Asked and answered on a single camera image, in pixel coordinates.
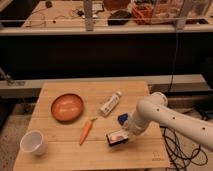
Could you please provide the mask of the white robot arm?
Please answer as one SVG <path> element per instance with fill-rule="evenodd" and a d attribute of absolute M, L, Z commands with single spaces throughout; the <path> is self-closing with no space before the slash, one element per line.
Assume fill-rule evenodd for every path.
<path fill-rule="evenodd" d="M 145 132 L 154 121 L 213 151 L 213 123 L 186 116 L 168 108 L 167 105 L 168 99 L 161 92 L 154 92 L 142 98 L 124 124 L 124 129 L 137 136 Z"/>

